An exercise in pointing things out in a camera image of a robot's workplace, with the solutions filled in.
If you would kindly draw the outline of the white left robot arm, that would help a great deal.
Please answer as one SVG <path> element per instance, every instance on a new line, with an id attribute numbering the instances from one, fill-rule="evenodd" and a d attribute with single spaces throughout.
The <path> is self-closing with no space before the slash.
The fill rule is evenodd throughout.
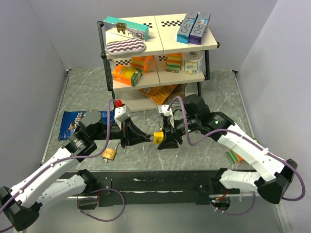
<path id="1" fill-rule="evenodd" d="M 115 123 L 105 123 L 98 110 L 87 111 L 75 133 L 50 160 L 13 187 L 1 187 L 0 211 L 13 228 L 17 231 L 28 228 L 50 204 L 76 194 L 95 192 L 97 179 L 87 169 L 79 170 L 63 183 L 52 184 L 71 167 L 88 158 L 97 148 L 97 140 L 120 140 L 123 148 L 150 141 L 151 136 L 140 130 L 128 114 L 118 109 L 115 115 Z"/>

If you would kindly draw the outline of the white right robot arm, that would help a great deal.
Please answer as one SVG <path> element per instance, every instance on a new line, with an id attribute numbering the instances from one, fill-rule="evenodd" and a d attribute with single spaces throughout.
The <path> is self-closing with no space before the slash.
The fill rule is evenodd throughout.
<path id="1" fill-rule="evenodd" d="M 159 150 L 178 148 L 184 135 L 199 131 L 237 153 L 254 169 L 253 172 L 219 169 L 211 179 L 215 192 L 224 193 L 230 189 L 256 192 L 272 204 L 280 203 L 294 178 L 297 168 L 294 160 L 273 156 L 226 114 L 210 111 L 202 97 L 192 94 L 175 99 L 180 101 L 181 120 L 173 118 L 170 105 L 158 106 L 163 119 L 163 138 L 156 140 Z"/>

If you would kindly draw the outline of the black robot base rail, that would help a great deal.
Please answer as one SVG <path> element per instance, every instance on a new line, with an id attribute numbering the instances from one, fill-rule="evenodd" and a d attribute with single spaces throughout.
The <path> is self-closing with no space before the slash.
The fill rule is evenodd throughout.
<path id="1" fill-rule="evenodd" d="M 111 170 L 93 171 L 100 190 L 99 206 L 116 204 L 195 203 L 209 205 L 210 198 L 239 194 L 216 183 L 216 170 Z"/>

